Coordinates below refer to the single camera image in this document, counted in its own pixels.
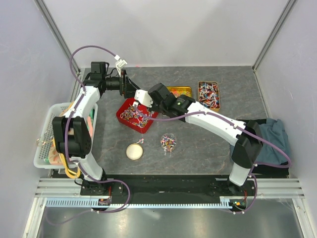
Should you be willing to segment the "red candy tray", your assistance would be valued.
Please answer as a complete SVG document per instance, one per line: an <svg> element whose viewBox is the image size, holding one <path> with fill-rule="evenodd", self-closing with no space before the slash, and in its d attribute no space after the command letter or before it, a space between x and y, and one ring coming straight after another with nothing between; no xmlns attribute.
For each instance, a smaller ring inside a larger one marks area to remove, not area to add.
<svg viewBox="0 0 317 238"><path fill-rule="evenodd" d="M134 99L128 98L116 112L116 117L123 125L145 134L151 127L153 120L149 120L140 115L133 107Z"/></svg>

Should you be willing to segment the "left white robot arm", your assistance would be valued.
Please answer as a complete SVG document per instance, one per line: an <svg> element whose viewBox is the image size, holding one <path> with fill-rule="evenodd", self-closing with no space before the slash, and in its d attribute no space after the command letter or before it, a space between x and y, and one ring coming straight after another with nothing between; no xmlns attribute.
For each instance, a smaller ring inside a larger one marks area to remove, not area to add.
<svg viewBox="0 0 317 238"><path fill-rule="evenodd" d="M98 195L107 193L109 184L92 154L88 116L105 91L116 90L124 98L133 98L140 89L127 76L126 70L112 76L108 69L107 62L91 62L91 71L86 75L78 97L63 115L52 120L53 145L67 176L71 179L83 176L93 181L91 188Z"/></svg>

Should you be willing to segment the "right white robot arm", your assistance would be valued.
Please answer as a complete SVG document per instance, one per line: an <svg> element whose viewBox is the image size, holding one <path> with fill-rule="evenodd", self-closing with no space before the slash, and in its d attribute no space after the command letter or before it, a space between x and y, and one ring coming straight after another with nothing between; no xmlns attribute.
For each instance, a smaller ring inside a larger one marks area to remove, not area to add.
<svg viewBox="0 0 317 238"><path fill-rule="evenodd" d="M175 97L167 87L159 83L149 91L151 109L169 118L199 126L226 140L233 146L233 167L227 182L228 192L238 195L245 189L245 181L259 155L263 143L259 124L230 119L216 113L186 95Z"/></svg>

